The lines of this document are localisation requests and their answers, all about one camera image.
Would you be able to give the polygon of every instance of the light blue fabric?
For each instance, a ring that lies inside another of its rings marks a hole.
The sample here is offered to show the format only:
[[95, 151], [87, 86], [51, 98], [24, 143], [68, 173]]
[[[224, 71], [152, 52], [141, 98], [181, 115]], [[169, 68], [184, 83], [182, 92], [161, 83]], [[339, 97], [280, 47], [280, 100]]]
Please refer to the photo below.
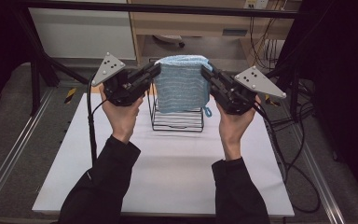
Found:
[[158, 109], [161, 113], [172, 113], [203, 107], [207, 117], [211, 110], [209, 83], [201, 75], [201, 66], [210, 71], [208, 59], [200, 55], [175, 55], [160, 59], [161, 73], [155, 77], [158, 93]]

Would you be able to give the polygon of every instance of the gray floor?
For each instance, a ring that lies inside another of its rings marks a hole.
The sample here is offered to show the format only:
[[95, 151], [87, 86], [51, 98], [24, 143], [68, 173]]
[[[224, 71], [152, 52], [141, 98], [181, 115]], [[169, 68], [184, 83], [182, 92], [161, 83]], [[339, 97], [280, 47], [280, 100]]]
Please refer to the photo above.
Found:
[[[145, 61], [174, 54], [200, 54], [209, 58], [215, 66], [223, 70], [239, 72], [248, 67], [241, 51], [241, 44], [236, 39], [185, 37], [184, 40], [186, 46], [180, 49], [177, 45], [163, 43], [149, 36], [144, 50]], [[92, 69], [83, 71], [89, 76]], [[0, 192], [0, 217], [16, 218], [18, 223], [26, 223], [29, 219], [33, 219], [31, 223], [36, 223], [36, 219], [56, 218], [34, 213], [31, 209], [37, 190], [43, 185], [85, 87], [78, 87], [72, 102], [64, 104], [63, 101], [70, 89], [70, 87], [54, 89], [45, 115], [37, 124], [34, 134]], [[270, 119], [287, 117], [281, 106], [265, 105], [265, 108]], [[23, 66], [13, 73], [0, 100], [0, 165], [20, 135], [30, 111], [30, 70]], [[346, 223], [358, 223], [358, 185], [351, 171], [346, 164], [333, 161], [331, 148], [317, 117], [306, 118], [304, 124], [307, 143], [332, 190]], [[283, 129], [277, 132], [277, 137], [286, 160], [290, 161], [298, 149], [293, 130], [290, 127]], [[308, 173], [302, 158], [296, 165]], [[287, 188], [296, 206], [311, 209], [316, 204], [315, 193], [310, 185], [293, 170], [289, 174]], [[297, 210], [295, 212], [296, 216], [287, 218], [286, 222], [330, 223], [322, 205], [316, 213], [306, 214]], [[134, 219], [139, 218], [127, 218], [129, 223]], [[145, 223], [189, 223], [188, 220], [183, 219], [144, 218], [144, 221]], [[191, 219], [190, 221], [191, 223], [211, 223], [210, 219]]]

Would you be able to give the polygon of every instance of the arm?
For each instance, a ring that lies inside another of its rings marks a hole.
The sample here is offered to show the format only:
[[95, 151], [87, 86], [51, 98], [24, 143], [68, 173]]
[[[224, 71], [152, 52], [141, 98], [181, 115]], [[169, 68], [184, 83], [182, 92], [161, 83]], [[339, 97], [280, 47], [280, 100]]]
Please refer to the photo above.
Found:
[[219, 133], [226, 160], [217, 161], [212, 166], [216, 185], [216, 223], [269, 223], [266, 205], [241, 157], [241, 138], [255, 111], [251, 109], [241, 116], [228, 115], [219, 104], [217, 107], [221, 115]]
[[[100, 88], [103, 101], [103, 87]], [[97, 161], [83, 174], [65, 199], [59, 223], [118, 223], [131, 170], [140, 150], [130, 142], [142, 98], [131, 106], [103, 103], [112, 135]]]

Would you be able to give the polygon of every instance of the metal wire stand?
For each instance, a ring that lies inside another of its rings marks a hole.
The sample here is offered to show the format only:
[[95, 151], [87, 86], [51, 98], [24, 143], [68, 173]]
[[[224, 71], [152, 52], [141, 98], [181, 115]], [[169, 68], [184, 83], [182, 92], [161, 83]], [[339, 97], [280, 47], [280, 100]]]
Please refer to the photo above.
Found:
[[158, 97], [153, 84], [151, 91], [151, 93], [150, 91], [147, 92], [147, 101], [153, 131], [202, 132], [204, 127], [202, 108], [175, 113], [161, 113], [158, 110]]

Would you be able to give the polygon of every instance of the person's left hand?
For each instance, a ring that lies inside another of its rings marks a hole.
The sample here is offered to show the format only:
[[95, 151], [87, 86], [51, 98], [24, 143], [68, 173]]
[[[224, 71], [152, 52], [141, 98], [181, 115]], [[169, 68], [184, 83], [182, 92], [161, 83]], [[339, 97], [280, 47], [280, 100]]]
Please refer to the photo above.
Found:
[[[104, 101], [106, 95], [103, 93], [103, 85], [100, 87], [100, 93]], [[139, 113], [139, 106], [143, 101], [144, 99], [140, 97], [130, 106], [116, 106], [109, 101], [103, 103], [103, 112], [112, 126], [112, 136], [124, 144], [130, 141], [135, 127], [136, 116]]]

